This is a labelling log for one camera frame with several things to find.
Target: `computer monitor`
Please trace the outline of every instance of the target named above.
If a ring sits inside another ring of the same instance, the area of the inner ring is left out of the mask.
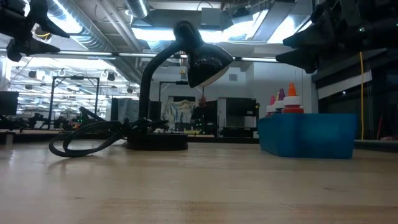
[[[16,115],[19,92],[0,91],[0,114]]]

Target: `workbench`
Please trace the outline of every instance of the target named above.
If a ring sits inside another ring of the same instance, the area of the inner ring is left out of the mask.
[[[74,145],[89,148],[96,141]],[[257,144],[118,146],[75,159],[48,143],[0,146],[0,222],[397,223],[398,154],[290,159]]]

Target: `bottle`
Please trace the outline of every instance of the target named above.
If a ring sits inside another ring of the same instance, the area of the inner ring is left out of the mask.
[[[288,96],[285,97],[282,113],[304,113],[304,109],[300,105],[301,99],[296,94],[294,83],[289,84]]]
[[[274,109],[275,109],[275,112],[274,112],[274,113],[275,113],[275,114],[277,114],[277,113],[282,113],[282,109],[285,108],[285,105],[284,105],[284,98],[285,98],[285,91],[284,91],[283,88],[281,88],[281,89],[279,90],[279,93],[278,93],[276,102],[275,102],[275,104],[274,104]]]
[[[271,95],[271,100],[269,101],[269,105],[267,106],[267,115],[266,115],[266,117],[271,116],[272,114],[274,114],[274,111],[275,111],[274,104],[275,104],[275,96]]]

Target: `desk lamp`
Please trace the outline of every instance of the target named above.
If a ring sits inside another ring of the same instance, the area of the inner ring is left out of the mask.
[[[139,119],[130,123],[125,119],[119,121],[103,121],[97,115],[85,108],[80,108],[81,113],[88,114],[97,122],[87,124],[71,134],[57,136],[50,141],[49,149],[61,157],[81,157],[98,152],[116,142],[126,139],[126,148],[144,151],[176,151],[188,149],[186,134],[149,133],[168,123],[168,121],[152,122],[147,119],[149,112],[150,82],[156,69],[170,56],[179,51],[187,54],[187,76],[191,88],[206,86],[223,76],[233,58],[219,46],[204,43],[201,35],[190,22],[181,20],[174,25],[175,42],[157,54],[146,66],[141,78],[141,92],[139,97]],[[77,137],[98,131],[106,131],[109,139],[93,149],[70,150],[68,145]],[[54,147],[54,142],[63,140],[62,147],[65,152]]]

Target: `blue plastic bin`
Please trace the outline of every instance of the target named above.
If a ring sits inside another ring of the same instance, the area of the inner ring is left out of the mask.
[[[263,151],[283,157],[351,159],[355,114],[273,114],[257,121]]]

